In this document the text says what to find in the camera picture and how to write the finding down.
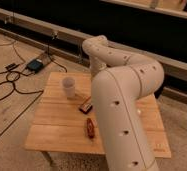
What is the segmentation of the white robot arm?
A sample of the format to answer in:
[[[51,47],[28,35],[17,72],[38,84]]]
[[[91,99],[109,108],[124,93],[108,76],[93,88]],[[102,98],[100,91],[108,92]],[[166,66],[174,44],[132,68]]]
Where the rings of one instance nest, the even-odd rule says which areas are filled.
[[[91,98],[109,171],[159,171],[136,101],[162,85],[162,65],[111,48],[103,35],[85,40],[82,48],[90,59]]]

